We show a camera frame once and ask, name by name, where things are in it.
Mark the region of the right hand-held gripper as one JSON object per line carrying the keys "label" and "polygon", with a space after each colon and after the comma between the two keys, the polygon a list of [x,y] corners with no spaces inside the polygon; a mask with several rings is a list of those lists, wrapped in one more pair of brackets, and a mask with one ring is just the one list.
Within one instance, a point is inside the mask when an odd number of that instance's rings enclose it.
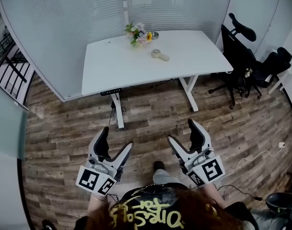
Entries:
{"label": "right hand-held gripper", "polygon": [[180,159],[180,167],[197,186],[210,184],[225,175],[222,160],[214,153],[209,133],[201,124],[188,119],[191,130],[189,151],[173,136],[168,135],[167,140]]}

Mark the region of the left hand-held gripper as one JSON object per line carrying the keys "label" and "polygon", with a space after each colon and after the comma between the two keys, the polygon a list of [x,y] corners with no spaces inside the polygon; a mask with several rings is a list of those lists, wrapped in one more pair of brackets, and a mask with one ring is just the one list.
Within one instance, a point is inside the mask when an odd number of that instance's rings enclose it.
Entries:
{"label": "left hand-held gripper", "polygon": [[104,127],[92,139],[88,146],[89,158],[84,166],[80,166],[76,179],[76,186],[99,197],[106,196],[120,181],[122,166],[126,163],[133,146],[133,142],[129,142],[111,159],[108,154],[108,133],[109,127]]}

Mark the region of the beige handheld fan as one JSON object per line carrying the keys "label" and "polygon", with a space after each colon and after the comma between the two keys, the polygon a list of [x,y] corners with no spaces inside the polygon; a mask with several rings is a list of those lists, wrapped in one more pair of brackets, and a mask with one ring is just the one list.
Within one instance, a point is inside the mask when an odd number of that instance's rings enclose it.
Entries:
{"label": "beige handheld fan", "polygon": [[162,59],[162,60],[164,60],[164,61],[169,61],[169,60],[170,60],[170,57],[169,57],[169,56],[163,54],[163,53],[162,53],[160,50],[158,50],[158,49],[154,49],[154,50],[152,50],[152,51],[151,51],[151,56],[152,56],[153,58],[159,58],[159,59]]}

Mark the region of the person's right forearm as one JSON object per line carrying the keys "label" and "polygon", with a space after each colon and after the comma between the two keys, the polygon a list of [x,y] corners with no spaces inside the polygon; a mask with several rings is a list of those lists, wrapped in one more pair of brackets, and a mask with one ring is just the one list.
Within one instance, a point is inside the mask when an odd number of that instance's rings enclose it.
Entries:
{"label": "person's right forearm", "polygon": [[205,184],[201,187],[201,191],[212,201],[219,205],[221,208],[226,208],[228,205],[221,197],[214,184]]}

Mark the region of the person's left forearm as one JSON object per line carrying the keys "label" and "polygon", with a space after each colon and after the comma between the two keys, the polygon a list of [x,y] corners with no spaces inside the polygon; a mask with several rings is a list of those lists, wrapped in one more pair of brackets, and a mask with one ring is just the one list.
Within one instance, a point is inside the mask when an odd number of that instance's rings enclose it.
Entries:
{"label": "person's left forearm", "polygon": [[87,215],[91,219],[97,219],[108,211],[108,200],[106,196],[91,194],[87,209]]}

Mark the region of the black desk control panel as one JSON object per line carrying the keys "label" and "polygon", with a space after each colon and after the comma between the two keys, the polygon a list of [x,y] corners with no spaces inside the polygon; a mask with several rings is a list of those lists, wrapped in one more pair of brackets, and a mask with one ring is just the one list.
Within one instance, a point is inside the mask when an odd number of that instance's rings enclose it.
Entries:
{"label": "black desk control panel", "polygon": [[100,95],[101,96],[106,96],[106,95],[116,94],[116,93],[120,92],[121,90],[122,90],[121,88],[107,90],[107,91],[100,92]]}

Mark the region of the white standing desk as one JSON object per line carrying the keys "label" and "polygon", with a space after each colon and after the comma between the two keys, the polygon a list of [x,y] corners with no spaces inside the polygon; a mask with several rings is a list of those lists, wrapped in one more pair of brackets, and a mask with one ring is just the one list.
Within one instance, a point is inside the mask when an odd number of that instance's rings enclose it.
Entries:
{"label": "white standing desk", "polygon": [[[160,50],[169,61],[153,58]],[[198,106],[192,89],[201,75],[232,71],[233,67],[217,46],[202,32],[194,30],[160,31],[158,39],[145,46],[131,46],[128,36],[118,36],[87,45],[82,95],[88,96],[169,79],[179,79],[193,111]],[[119,94],[111,94],[117,124],[124,128]]]}

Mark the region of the grey trousers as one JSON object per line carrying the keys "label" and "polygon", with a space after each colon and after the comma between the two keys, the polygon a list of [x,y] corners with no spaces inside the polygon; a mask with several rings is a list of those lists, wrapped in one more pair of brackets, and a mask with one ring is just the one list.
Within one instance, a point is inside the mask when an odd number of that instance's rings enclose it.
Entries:
{"label": "grey trousers", "polygon": [[154,172],[152,177],[154,184],[169,184],[176,183],[184,185],[178,178],[171,176],[167,171],[158,169]]}

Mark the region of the black printed t-shirt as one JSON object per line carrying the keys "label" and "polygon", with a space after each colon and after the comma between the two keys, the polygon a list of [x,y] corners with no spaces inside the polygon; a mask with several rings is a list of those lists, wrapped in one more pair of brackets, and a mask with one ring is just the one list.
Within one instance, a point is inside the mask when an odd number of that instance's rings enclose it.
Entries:
{"label": "black printed t-shirt", "polygon": [[244,203],[221,208],[202,191],[176,183],[133,189],[97,219],[78,219],[73,230],[259,230]]}

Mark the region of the black pole with round base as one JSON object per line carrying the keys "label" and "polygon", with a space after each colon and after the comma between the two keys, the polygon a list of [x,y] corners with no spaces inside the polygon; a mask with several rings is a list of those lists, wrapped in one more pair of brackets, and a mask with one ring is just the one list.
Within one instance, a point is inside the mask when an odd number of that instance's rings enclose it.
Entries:
{"label": "black pole with round base", "polygon": [[49,220],[42,220],[42,229],[41,230],[56,230],[54,224]]}

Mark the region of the black office chair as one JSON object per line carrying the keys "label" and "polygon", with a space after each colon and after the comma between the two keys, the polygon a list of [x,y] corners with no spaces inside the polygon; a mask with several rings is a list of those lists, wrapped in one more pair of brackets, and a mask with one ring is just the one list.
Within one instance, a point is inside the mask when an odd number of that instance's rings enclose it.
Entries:
{"label": "black office chair", "polygon": [[230,109],[233,109],[235,106],[235,98],[234,98],[234,89],[236,89],[241,96],[244,95],[245,92],[245,71],[248,67],[250,67],[255,60],[253,52],[248,49],[243,43],[236,38],[237,34],[242,34],[246,39],[251,42],[256,41],[256,33],[239,23],[235,18],[233,13],[229,13],[229,17],[232,20],[232,24],[234,26],[233,30],[228,30],[225,25],[221,26],[222,33],[222,42],[223,42],[223,55],[227,59],[227,61],[233,67],[232,71],[213,73],[212,76],[218,77],[223,84],[210,89],[209,93],[227,88],[230,92],[232,104],[230,105]]}
{"label": "black office chair", "polygon": [[258,87],[267,88],[274,77],[291,67],[291,60],[292,55],[283,47],[279,47],[277,52],[271,52],[263,63],[255,60],[252,68],[246,72],[245,98],[250,95],[251,87],[254,87],[260,99],[262,94]]}

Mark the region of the artificial flower bouquet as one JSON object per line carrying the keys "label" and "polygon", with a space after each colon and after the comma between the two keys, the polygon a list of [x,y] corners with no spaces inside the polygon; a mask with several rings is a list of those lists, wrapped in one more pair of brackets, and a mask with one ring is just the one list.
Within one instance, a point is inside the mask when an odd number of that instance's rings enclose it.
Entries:
{"label": "artificial flower bouquet", "polygon": [[147,32],[143,23],[127,24],[125,33],[131,37],[132,46],[143,46],[152,41],[152,32]]}

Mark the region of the white side table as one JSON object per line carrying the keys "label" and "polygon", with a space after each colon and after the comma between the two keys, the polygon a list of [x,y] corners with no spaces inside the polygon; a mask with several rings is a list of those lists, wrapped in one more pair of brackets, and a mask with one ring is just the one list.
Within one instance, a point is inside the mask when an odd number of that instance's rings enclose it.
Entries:
{"label": "white side table", "polygon": [[274,84],[274,86],[268,91],[268,94],[271,95],[275,89],[277,89],[280,85],[282,85],[279,88],[279,91],[281,92],[285,86],[288,85],[290,79],[292,78],[292,67],[285,70],[283,73],[278,76],[277,82]]}

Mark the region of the black metal railing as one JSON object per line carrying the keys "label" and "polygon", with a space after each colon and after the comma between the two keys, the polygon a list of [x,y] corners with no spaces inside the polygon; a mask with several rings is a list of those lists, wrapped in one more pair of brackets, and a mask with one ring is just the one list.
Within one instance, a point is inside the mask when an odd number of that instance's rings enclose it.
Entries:
{"label": "black metal railing", "polygon": [[25,105],[34,69],[10,34],[0,41],[0,87],[20,105]]}

